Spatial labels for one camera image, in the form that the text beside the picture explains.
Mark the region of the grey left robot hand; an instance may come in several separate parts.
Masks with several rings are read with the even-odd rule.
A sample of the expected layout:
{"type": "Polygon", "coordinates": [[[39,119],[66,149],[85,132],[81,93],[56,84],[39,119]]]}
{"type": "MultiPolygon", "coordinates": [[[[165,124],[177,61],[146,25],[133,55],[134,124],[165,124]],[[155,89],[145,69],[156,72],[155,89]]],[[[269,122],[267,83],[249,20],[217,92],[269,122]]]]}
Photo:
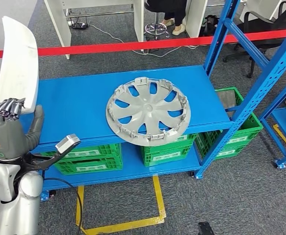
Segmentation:
{"type": "Polygon", "coordinates": [[[30,128],[25,133],[19,121],[24,101],[9,98],[0,102],[0,161],[14,161],[38,145],[44,118],[43,108],[35,106],[30,128]]]}

